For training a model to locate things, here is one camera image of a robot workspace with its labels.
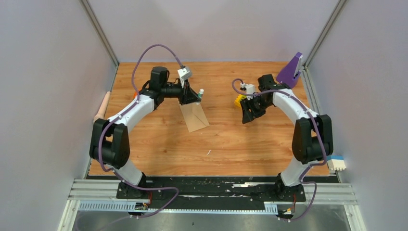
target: yellow object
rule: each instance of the yellow object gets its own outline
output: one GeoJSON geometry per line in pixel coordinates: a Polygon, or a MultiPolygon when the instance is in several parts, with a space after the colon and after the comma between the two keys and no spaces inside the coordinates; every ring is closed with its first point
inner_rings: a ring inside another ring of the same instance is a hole
{"type": "Polygon", "coordinates": [[[240,101],[243,100],[243,99],[246,99],[246,96],[239,95],[234,101],[235,106],[241,107],[240,101]]]}

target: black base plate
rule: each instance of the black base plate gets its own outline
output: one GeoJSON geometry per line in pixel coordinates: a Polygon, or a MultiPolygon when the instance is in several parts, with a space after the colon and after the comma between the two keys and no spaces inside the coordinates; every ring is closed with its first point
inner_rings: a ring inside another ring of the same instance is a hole
{"type": "MultiPolygon", "coordinates": [[[[116,177],[92,177],[88,179],[117,179],[116,177]]],[[[228,209],[228,210],[262,210],[264,201],[292,202],[293,197],[278,198],[274,193],[277,177],[146,177],[146,188],[174,186],[180,190],[179,196],[167,206],[172,209],[228,209]],[[235,187],[234,184],[246,182],[263,182],[253,187],[235,187]]],[[[305,177],[305,181],[338,183],[337,177],[305,177]]],[[[303,187],[296,192],[296,200],[304,202],[303,187]]],[[[160,208],[174,196],[174,190],[152,191],[153,200],[150,208],[160,208]]],[[[141,195],[127,192],[120,194],[122,199],[148,199],[149,194],[141,195]]]]}

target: small bottle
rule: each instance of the small bottle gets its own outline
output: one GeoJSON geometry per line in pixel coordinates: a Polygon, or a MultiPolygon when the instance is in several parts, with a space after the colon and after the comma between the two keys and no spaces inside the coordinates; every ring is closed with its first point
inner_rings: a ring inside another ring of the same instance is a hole
{"type": "Polygon", "coordinates": [[[202,99],[203,98],[203,94],[204,94],[204,89],[200,89],[200,91],[198,92],[198,98],[202,99]]]}

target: cardboard piece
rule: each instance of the cardboard piece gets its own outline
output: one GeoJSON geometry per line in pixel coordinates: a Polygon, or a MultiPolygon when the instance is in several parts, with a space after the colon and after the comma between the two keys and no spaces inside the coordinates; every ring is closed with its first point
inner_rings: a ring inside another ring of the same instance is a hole
{"type": "Polygon", "coordinates": [[[189,132],[210,126],[201,104],[190,103],[183,106],[180,105],[180,109],[189,132]]]}

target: wooden stick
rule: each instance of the wooden stick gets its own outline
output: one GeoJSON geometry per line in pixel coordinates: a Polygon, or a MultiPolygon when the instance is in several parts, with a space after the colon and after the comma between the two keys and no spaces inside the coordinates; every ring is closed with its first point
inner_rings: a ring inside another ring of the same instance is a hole
{"type": "Polygon", "coordinates": [[[95,117],[93,118],[93,122],[95,123],[95,121],[97,119],[103,119],[105,117],[105,112],[106,112],[106,108],[108,107],[108,102],[109,102],[109,98],[111,97],[111,92],[108,91],[105,94],[105,97],[103,98],[101,107],[99,108],[98,113],[95,115],[95,117]]]}

